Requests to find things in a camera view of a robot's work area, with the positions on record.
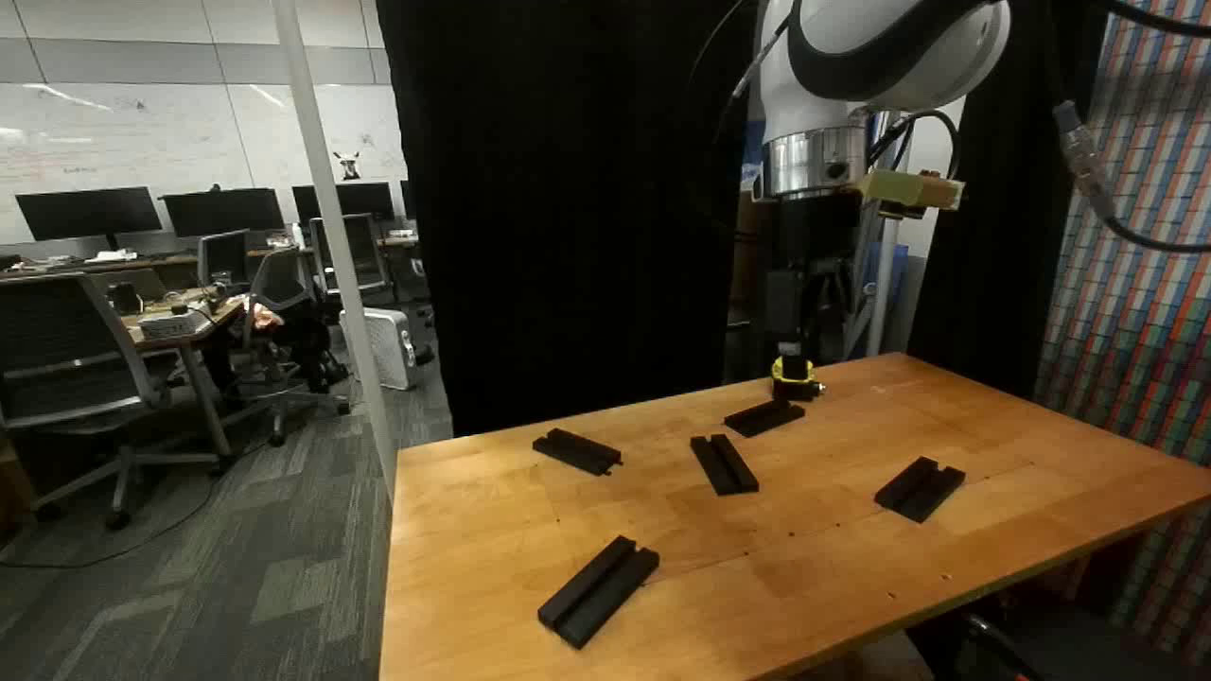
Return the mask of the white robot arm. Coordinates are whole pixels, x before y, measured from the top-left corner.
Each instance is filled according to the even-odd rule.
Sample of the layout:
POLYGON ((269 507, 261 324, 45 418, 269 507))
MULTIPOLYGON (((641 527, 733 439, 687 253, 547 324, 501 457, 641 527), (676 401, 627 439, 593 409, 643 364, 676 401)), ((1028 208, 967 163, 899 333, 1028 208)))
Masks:
POLYGON ((1012 41, 1012 0, 768 0, 758 91, 760 192, 792 240, 792 308, 776 341, 842 359, 856 316, 853 260, 877 109, 928 115, 975 91, 1012 41))

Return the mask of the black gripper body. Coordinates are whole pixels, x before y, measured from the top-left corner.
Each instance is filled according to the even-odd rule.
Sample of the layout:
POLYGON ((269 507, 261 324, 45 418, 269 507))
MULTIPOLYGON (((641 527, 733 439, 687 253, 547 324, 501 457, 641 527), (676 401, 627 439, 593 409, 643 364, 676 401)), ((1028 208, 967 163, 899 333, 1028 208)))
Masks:
POLYGON ((803 196, 772 208, 763 269, 763 333, 798 343, 808 359, 841 359, 856 309, 856 192, 803 196))

